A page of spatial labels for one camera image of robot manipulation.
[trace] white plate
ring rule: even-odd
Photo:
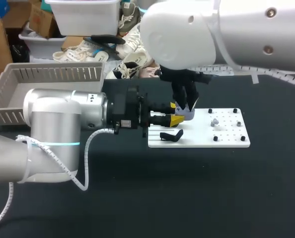
[[[176,128],[167,128],[151,125],[148,129],[148,146],[151,148],[247,148],[250,146],[249,136],[243,121],[240,109],[233,113],[234,108],[195,109],[193,120],[184,121]],[[162,115],[151,112],[151,116]],[[219,121],[218,125],[211,126],[213,119]],[[175,135],[180,129],[184,134],[178,142],[164,141],[159,137],[160,132]]]

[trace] black table surface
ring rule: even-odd
[[[295,237],[295,86],[259,80],[197,86],[197,108],[241,108],[249,148],[152,149],[140,129],[100,135],[90,148],[88,191],[71,181],[16,184],[0,238]],[[128,84],[151,101],[171,100],[170,84],[157,79],[107,80],[103,91],[111,98]],[[0,127],[10,138],[28,133]],[[81,181],[89,135],[81,134]],[[7,193],[0,184],[0,212]]]

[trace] shoe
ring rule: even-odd
[[[140,69],[139,77],[140,78],[159,78],[158,74],[156,72],[160,69],[159,66],[157,67],[147,67]]]
[[[133,78],[145,65],[147,56],[144,52],[128,55],[114,70],[108,73],[106,79]]]
[[[92,53],[83,51],[77,52],[71,49],[65,52],[55,52],[53,53],[53,59],[57,62],[90,62],[90,61],[107,61],[108,53],[105,51],[100,51],[95,57],[91,57]]]
[[[139,38],[139,44],[137,49],[135,50],[135,52],[144,52],[146,57],[147,57],[147,61],[145,63],[145,65],[143,66],[143,68],[149,67],[152,63],[153,63],[153,58],[149,55],[149,53],[146,51],[146,49],[144,48],[143,42],[141,41],[141,38]]]
[[[132,2],[122,3],[121,10],[123,14],[119,21],[119,34],[125,36],[138,23],[140,11]]]
[[[89,52],[93,53],[95,50],[97,50],[99,47],[88,42],[88,41],[82,41],[79,45],[77,46],[71,46],[68,47],[67,49],[76,51],[76,52]]]
[[[140,32],[139,32],[139,24],[135,25],[131,31],[128,32],[126,36],[122,39],[125,40],[125,44],[117,45],[116,51],[119,52],[118,56],[123,60],[126,56],[133,53],[140,44]]]

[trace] yellow object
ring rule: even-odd
[[[170,127],[173,127],[175,125],[180,124],[184,121],[184,116],[177,116],[177,115],[171,115],[171,124]]]

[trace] screw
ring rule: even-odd
[[[215,118],[212,122],[211,122],[211,126],[214,127],[215,125],[218,125],[219,121]]]
[[[270,8],[266,11],[266,15],[268,18],[272,18],[277,14],[277,10],[275,8]]]
[[[273,48],[272,46],[265,46],[263,48],[264,53],[266,53],[267,55],[271,55],[273,53]]]

